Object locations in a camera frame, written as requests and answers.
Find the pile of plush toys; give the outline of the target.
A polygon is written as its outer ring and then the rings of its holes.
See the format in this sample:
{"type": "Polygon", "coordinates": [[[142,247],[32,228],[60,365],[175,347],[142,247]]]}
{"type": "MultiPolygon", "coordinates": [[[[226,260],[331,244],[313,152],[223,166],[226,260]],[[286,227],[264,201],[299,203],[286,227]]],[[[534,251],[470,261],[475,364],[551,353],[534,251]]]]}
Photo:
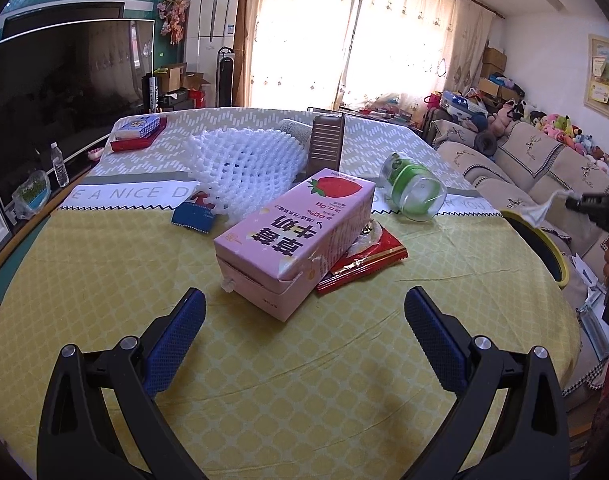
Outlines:
{"type": "Polygon", "coordinates": [[[433,148],[453,141],[492,158],[497,149],[507,142],[509,129],[525,124],[571,148],[609,174],[609,155],[590,134],[574,125],[569,116],[547,114],[523,99],[487,102],[475,90],[469,91],[466,96],[449,91],[433,92],[426,96],[425,103],[427,113],[421,137],[433,148]]]}

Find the green clear plastic bottle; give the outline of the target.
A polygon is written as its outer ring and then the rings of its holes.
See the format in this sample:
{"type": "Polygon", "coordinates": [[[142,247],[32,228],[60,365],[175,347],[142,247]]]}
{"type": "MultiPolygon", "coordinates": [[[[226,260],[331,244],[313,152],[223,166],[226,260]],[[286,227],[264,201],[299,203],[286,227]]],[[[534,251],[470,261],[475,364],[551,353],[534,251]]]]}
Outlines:
{"type": "Polygon", "coordinates": [[[400,154],[387,157],[380,177],[385,197],[409,220],[431,220],[446,199],[444,184],[427,167],[400,154]]]}

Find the clear water bottle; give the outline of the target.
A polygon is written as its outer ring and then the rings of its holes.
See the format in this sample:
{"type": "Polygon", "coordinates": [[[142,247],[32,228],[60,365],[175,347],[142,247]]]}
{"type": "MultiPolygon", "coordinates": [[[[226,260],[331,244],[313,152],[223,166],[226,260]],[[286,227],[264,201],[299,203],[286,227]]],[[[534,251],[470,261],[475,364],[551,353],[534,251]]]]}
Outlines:
{"type": "Polygon", "coordinates": [[[65,164],[64,154],[56,142],[50,144],[50,159],[52,160],[53,171],[56,181],[60,188],[66,188],[70,179],[65,164]]]}

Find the pink strawberry milk carton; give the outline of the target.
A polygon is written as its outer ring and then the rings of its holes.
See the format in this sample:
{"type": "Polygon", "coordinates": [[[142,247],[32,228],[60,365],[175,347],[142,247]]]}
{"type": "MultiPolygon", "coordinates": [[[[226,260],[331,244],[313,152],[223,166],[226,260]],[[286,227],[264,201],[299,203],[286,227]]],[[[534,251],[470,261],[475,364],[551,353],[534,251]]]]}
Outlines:
{"type": "Polygon", "coordinates": [[[323,169],[214,240],[223,288],[282,322],[370,220],[376,184],[323,169]]]}

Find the red snack wrapper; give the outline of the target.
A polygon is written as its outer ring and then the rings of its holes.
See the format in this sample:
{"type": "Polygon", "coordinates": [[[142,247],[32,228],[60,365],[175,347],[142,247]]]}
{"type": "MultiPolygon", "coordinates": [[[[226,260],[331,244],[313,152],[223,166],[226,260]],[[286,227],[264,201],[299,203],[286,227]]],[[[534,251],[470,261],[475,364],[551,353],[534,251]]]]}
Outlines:
{"type": "Polygon", "coordinates": [[[371,219],[347,252],[330,268],[316,290],[325,295],[408,257],[406,247],[380,222],[371,219]]]}

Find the large black television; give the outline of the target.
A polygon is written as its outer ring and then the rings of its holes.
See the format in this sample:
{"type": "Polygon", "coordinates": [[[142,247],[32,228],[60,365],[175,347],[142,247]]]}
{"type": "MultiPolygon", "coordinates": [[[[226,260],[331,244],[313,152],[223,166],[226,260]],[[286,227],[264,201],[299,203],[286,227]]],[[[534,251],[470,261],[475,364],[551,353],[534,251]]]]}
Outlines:
{"type": "Polygon", "coordinates": [[[155,31],[152,20],[104,18],[0,41],[2,205],[33,171],[52,170],[53,143],[72,159],[142,110],[155,31]]]}

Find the white standing air conditioner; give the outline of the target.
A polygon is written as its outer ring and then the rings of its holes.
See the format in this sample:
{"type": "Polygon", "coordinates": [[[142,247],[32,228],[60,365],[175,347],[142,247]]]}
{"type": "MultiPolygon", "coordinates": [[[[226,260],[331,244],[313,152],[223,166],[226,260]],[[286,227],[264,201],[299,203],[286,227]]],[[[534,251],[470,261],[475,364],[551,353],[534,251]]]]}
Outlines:
{"type": "Polygon", "coordinates": [[[234,47],[238,0],[190,0],[184,40],[184,62],[190,73],[208,81],[206,105],[216,105],[216,64],[223,47],[234,47]]]}

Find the cream window curtains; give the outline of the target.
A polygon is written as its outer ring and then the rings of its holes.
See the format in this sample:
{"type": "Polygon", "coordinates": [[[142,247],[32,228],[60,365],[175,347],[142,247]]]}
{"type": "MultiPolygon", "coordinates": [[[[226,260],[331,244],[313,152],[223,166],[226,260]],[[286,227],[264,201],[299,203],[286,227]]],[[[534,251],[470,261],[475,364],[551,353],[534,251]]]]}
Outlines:
{"type": "Polygon", "coordinates": [[[249,107],[411,113],[431,92],[468,89],[494,13],[472,0],[240,0],[237,100],[249,107]]]}

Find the framed landscape painting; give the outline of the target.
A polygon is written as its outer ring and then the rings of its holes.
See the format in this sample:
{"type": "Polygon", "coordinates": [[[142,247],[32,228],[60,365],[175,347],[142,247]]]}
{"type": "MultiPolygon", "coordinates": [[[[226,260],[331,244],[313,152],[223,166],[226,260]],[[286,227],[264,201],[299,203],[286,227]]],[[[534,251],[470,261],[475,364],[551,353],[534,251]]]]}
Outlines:
{"type": "Polygon", "coordinates": [[[609,38],[589,35],[584,104],[609,119],[609,38]]]}

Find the white foam fruit net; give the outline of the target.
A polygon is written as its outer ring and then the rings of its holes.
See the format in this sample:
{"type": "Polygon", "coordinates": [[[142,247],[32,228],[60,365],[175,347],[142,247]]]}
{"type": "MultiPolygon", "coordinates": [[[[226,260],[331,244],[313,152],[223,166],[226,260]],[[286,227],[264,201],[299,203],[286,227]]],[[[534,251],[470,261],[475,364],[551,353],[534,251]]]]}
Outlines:
{"type": "Polygon", "coordinates": [[[276,129],[205,130],[184,144],[187,174],[227,226],[285,194],[305,160],[302,143],[276,129]]]}

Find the small blue wrapper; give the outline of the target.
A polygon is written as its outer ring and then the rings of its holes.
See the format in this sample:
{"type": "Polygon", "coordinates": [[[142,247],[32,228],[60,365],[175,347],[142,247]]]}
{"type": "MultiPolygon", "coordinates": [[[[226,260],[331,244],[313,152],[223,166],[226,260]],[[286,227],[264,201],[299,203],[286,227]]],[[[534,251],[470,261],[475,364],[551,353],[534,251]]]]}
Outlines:
{"type": "Polygon", "coordinates": [[[175,226],[209,234],[216,222],[213,204],[208,204],[209,195],[204,191],[196,192],[178,205],[172,214],[171,223],[175,226]]]}

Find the black tower fan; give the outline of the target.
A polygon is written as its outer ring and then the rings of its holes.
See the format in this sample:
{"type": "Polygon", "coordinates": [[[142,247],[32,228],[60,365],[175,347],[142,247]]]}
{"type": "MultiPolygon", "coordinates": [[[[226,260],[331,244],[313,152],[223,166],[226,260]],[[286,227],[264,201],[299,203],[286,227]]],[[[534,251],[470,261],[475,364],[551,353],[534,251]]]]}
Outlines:
{"type": "Polygon", "coordinates": [[[233,105],[235,52],[232,48],[222,47],[218,51],[216,63],[216,106],[233,105]]]}

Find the red tray with box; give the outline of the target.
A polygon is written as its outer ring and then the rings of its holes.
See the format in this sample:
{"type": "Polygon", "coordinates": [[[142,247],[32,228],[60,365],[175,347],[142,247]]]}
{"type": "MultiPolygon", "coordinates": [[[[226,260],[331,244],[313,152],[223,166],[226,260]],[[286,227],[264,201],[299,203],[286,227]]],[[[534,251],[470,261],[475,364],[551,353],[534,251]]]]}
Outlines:
{"type": "Polygon", "coordinates": [[[112,133],[114,152],[129,152],[149,148],[167,127],[167,118],[158,115],[135,117],[112,133]]]}

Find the clear plastic bag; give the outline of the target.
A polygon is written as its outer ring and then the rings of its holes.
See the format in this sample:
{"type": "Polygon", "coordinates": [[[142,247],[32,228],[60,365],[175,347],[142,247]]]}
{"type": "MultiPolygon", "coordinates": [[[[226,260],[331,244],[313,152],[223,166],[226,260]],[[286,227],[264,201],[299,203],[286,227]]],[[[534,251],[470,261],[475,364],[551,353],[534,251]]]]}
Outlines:
{"type": "Polygon", "coordinates": [[[33,171],[13,192],[14,213],[18,220],[38,214],[50,198],[50,179],[43,170],[33,171]]]}

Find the artificial flower decoration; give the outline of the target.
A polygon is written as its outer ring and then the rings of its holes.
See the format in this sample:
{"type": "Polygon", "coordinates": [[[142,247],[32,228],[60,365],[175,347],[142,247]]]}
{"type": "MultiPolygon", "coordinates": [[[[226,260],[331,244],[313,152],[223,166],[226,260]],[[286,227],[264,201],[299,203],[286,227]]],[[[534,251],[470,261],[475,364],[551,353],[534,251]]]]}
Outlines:
{"type": "Polygon", "coordinates": [[[160,34],[169,39],[171,46],[176,46],[184,40],[189,8],[190,0],[161,0],[156,5],[161,21],[160,34]]]}

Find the beige sofa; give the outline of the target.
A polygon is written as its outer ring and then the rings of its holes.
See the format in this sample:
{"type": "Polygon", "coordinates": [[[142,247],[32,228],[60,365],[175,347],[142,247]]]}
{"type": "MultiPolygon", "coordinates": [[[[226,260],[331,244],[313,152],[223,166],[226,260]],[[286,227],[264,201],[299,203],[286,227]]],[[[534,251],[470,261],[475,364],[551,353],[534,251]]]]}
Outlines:
{"type": "MultiPolygon", "coordinates": [[[[519,124],[489,158],[473,148],[446,141],[435,148],[498,210],[523,215],[562,193],[609,193],[609,176],[576,151],[519,124]]],[[[566,208],[558,196],[539,228],[561,251],[570,279],[562,289],[568,304],[580,309],[604,281],[604,254],[609,235],[583,214],[566,208]]]]}

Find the black bin yellow rim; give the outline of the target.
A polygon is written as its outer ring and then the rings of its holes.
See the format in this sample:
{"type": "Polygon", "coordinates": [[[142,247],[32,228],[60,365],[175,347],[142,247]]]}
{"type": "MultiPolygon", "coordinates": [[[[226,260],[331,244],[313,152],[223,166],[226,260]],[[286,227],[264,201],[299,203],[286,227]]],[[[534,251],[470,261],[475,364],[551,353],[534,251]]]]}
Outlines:
{"type": "Polygon", "coordinates": [[[501,210],[502,217],[541,259],[560,289],[564,289],[570,279],[570,272],[559,248],[540,228],[535,228],[516,211],[501,210]]]}

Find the glass coffee table clutter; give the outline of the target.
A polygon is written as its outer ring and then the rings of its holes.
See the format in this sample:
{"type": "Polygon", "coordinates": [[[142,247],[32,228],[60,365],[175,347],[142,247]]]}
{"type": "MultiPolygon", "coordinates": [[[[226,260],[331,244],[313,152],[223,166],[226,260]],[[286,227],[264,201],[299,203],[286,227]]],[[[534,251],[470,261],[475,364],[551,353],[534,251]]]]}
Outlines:
{"type": "Polygon", "coordinates": [[[306,110],[308,112],[325,114],[343,113],[376,120],[376,122],[389,122],[389,124],[411,129],[418,129],[421,126],[421,121],[414,116],[413,112],[400,107],[400,100],[397,96],[389,96],[389,98],[378,99],[376,101],[366,101],[357,107],[339,104],[334,108],[308,106],[306,110]]]}

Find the stacked cardboard boxes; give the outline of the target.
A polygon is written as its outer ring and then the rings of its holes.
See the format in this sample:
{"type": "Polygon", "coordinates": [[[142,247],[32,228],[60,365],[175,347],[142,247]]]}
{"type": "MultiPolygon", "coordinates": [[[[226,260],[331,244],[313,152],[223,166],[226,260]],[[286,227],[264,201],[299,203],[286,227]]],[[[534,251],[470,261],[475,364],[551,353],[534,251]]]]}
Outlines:
{"type": "Polygon", "coordinates": [[[482,55],[478,89],[495,100],[522,100],[525,91],[505,74],[506,64],[507,56],[503,52],[486,47],[482,55]]]}

